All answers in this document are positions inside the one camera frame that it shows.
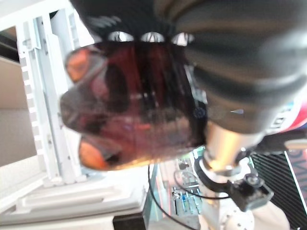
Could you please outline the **left robot hand black cloth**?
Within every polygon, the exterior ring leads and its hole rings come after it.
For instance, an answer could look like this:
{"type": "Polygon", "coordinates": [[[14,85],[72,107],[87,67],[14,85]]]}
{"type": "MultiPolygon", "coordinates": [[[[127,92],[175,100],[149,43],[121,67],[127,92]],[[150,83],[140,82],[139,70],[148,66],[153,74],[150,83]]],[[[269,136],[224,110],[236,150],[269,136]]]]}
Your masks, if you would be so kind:
{"type": "Polygon", "coordinates": [[[193,36],[185,56],[211,111],[208,165],[222,171],[258,144],[307,84],[304,0],[74,0],[90,32],[193,36]]]}

